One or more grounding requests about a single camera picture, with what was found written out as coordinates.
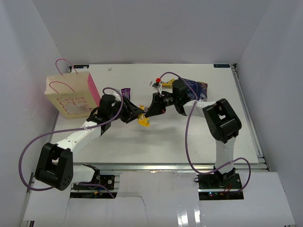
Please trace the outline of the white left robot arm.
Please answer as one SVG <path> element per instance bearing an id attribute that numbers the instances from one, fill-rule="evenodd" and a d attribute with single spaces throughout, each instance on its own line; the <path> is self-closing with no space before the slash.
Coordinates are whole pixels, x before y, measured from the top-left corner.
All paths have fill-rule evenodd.
<path id="1" fill-rule="evenodd" d="M 55 144 L 46 143 L 42 147 L 35 179 L 60 191 L 72 183 L 84 183 L 91 189 L 98 187 L 99 170 L 92 165 L 74 165 L 74 157 L 94 139 L 102 136 L 112 121 L 119 119 L 129 123 L 143 113 L 143 109 L 125 97 L 117 101 L 114 95 L 103 95 L 99 106 L 92 110 L 79 131 Z"/>

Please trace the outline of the yellow M&M packet back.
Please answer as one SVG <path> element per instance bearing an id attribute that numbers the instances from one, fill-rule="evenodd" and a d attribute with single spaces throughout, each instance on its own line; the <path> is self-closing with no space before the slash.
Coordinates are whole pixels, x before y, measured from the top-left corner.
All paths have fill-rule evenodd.
<path id="1" fill-rule="evenodd" d="M 161 85 L 162 85 L 163 88 L 172 89 L 172 84 L 173 84 L 174 81 L 175 81 L 175 79 L 170 79 L 167 82 L 161 81 Z"/>

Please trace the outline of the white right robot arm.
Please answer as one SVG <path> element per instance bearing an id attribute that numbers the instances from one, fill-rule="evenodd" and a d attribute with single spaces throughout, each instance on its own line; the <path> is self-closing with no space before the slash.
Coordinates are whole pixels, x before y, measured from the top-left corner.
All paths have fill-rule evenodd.
<path id="1" fill-rule="evenodd" d="M 226 188 L 235 176 L 233 150 L 236 137 L 242 128 L 237 114 L 226 99 L 216 102 L 201 100 L 201 84 L 188 79 L 172 82 L 172 92 L 162 90 L 160 79 L 152 81 L 150 86 L 157 89 L 145 117 L 161 115 L 166 107 L 175 106 L 183 116 L 205 118 L 209 131 L 216 142 L 216 162 L 214 165 L 214 184 Z"/>

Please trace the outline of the beige and pink paper bag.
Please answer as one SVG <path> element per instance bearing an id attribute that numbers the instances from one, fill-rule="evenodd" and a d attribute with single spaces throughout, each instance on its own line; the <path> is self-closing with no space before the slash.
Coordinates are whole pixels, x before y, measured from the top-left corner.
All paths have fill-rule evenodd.
<path id="1" fill-rule="evenodd" d="M 66 119 L 88 117 L 99 106 L 101 99 L 95 82 L 88 71 L 74 72 L 46 78 L 45 95 Z"/>

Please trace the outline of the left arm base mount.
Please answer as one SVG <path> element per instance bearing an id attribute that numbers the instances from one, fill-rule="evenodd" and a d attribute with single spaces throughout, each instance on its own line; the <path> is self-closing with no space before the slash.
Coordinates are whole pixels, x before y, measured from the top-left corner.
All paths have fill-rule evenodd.
<path id="1" fill-rule="evenodd" d="M 97 175 L 92 182 L 74 184 L 70 198 L 114 199 L 117 195 L 114 175 Z"/>

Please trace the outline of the purple M&M packet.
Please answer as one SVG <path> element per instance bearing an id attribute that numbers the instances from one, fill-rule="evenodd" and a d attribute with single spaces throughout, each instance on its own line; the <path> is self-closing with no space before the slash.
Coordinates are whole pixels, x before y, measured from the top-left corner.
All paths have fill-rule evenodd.
<path id="1" fill-rule="evenodd" d="M 122 93 L 122 97 L 125 97 L 129 101 L 131 100 L 131 89 L 130 88 L 122 88 L 121 93 Z"/>

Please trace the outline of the yellow m&m packet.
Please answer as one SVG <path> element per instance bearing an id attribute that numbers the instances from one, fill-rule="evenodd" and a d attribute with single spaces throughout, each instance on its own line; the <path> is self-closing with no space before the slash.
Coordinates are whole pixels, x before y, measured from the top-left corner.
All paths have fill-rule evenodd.
<path id="1" fill-rule="evenodd" d="M 138 115 L 138 123 L 143 127 L 149 127 L 150 121 L 149 118 L 145 117 L 146 112 L 148 111 L 148 107 L 145 107 L 144 105 L 139 106 L 140 109 L 143 110 L 143 114 Z"/>
<path id="2" fill-rule="evenodd" d="M 161 81 L 161 85 L 162 85 L 163 88 L 172 89 L 172 84 L 173 84 L 174 81 L 175 81 L 175 79 L 170 79 L 167 82 Z"/>

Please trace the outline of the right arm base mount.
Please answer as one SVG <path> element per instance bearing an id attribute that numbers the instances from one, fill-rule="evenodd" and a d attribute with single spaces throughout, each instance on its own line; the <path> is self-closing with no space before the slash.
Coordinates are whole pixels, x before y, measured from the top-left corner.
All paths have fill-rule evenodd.
<path id="1" fill-rule="evenodd" d="M 242 188 L 240 175 L 220 182 L 214 175 L 198 175 L 194 182 L 198 184 L 198 195 L 200 201 L 223 201 L 223 200 L 243 200 L 243 192 L 238 192 Z"/>

